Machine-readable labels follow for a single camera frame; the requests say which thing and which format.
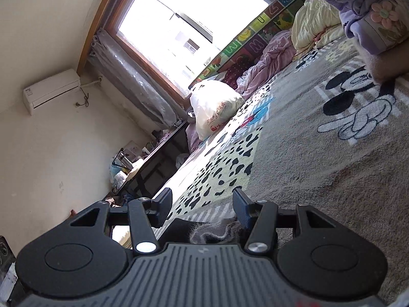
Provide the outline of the black garment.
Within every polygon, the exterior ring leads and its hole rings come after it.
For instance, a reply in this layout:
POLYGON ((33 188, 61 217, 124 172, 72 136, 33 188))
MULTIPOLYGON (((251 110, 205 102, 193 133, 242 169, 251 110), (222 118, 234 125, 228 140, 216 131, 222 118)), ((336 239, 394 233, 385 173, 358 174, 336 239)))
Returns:
POLYGON ((159 237, 161 247, 167 243, 215 245, 241 243, 246 237, 237 218, 224 218, 217 223, 199 223, 175 219, 159 237))

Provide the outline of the dark side desk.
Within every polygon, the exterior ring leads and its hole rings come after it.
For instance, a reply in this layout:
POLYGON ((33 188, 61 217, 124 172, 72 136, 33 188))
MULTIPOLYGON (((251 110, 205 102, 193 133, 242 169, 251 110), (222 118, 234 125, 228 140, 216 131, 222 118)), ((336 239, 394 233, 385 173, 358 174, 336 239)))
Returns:
POLYGON ((130 194, 134 198, 153 198, 166 182, 176 173, 176 161, 179 155, 188 154, 188 123, 184 121, 173 130, 146 158, 141 167, 130 179, 119 188, 113 190, 113 196, 130 194))

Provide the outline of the Mickey Mouse plush bed blanket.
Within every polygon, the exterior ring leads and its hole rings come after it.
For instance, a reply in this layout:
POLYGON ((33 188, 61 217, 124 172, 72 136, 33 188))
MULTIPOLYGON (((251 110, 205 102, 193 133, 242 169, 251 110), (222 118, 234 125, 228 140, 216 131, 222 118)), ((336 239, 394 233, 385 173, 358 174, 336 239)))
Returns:
POLYGON ((381 298, 408 288, 408 44, 372 56, 341 38, 272 77, 166 186, 166 219, 235 218, 232 192, 309 204, 377 245, 381 298))

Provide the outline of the white plastic bag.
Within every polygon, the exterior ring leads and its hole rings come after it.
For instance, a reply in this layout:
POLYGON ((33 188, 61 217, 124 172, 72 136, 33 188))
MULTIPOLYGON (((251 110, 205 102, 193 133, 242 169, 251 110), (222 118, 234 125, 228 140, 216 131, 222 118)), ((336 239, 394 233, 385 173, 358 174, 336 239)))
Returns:
POLYGON ((224 82, 203 80, 196 83, 191 90, 190 103, 199 140, 204 141, 218 131, 244 102, 244 98, 224 82))

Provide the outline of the grey translucent curtain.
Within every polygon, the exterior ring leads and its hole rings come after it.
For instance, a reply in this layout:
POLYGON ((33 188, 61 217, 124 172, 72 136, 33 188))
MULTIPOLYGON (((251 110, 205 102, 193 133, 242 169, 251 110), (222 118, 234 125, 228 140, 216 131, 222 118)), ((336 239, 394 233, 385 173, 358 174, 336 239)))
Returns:
POLYGON ((188 115, 104 29, 93 36, 88 61, 146 117, 163 128, 188 115))

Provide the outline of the pink crumpled quilt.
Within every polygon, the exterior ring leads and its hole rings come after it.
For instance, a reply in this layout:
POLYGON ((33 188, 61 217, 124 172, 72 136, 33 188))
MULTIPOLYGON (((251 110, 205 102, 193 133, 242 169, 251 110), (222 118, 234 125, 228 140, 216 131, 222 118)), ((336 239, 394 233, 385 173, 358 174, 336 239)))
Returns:
MULTIPOLYGON (((256 90, 259 89, 259 87, 261 87, 261 85, 265 84, 266 81, 273 77, 273 75, 276 75, 284 67, 289 65, 295 53, 296 50, 291 41, 291 30, 282 30, 274 35, 263 50, 263 53, 256 64, 248 67, 241 75, 237 75, 233 78, 233 81, 236 83, 235 87, 232 87, 230 83, 228 83, 228 77, 226 75, 222 80, 218 81, 228 84, 246 101, 256 90)), ((219 130, 223 129, 230 120, 228 120, 219 130)), ((196 132, 196 122, 189 123, 186 129, 186 135, 189 151, 194 152, 201 142, 203 142, 199 140, 198 133, 196 132)))

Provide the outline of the colourful alphabet foam mat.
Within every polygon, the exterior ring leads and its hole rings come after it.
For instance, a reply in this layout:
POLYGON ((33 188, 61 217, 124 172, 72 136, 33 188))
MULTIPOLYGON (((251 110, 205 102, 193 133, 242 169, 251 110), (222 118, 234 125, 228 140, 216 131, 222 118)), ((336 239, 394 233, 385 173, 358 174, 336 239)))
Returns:
POLYGON ((306 0, 274 0, 259 16, 253 19, 189 85, 208 79, 228 70, 240 60, 255 61, 261 56, 278 32, 292 27, 297 11, 306 0))

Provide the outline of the cream quilted blanket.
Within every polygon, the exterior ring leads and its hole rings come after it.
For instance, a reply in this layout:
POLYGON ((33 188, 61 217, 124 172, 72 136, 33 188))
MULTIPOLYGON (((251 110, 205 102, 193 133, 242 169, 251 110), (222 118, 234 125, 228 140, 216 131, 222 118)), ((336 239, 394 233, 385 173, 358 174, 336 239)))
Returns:
POLYGON ((291 41, 296 50, 292 60, 300 60, 312 49, 320 49, 343 35, 335 7, 325 0, 306 0, 297 11, 291 29, 291 41))

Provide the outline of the purple folded garment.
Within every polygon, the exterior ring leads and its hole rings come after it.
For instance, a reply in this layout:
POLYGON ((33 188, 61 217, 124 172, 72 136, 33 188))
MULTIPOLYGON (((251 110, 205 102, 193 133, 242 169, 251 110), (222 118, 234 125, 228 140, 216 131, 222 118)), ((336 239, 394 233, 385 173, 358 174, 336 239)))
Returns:
POLYGON ((339 11, 348 38, 379 55, 408 39, 408 0, 325 0, 339 11))

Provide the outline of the white wall air conditioner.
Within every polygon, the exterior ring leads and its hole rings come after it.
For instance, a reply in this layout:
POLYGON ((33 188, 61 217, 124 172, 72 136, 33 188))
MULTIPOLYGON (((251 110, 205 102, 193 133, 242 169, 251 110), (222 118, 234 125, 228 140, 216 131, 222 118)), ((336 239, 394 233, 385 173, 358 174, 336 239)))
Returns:
POLYGON ((29 114, 33 115, 38 107, 80 85, 80 76, 73 69, 68 69, 26 87, 23 90, 23 102, 29 114))

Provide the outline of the window with wooden frame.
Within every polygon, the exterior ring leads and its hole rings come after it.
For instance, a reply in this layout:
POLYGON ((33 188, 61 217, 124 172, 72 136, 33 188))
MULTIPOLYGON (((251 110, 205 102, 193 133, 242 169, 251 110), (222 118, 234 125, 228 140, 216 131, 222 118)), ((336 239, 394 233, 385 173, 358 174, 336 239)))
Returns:
POLYGON ((176 101, 274 0, 116 0, 102 28, 176 101))

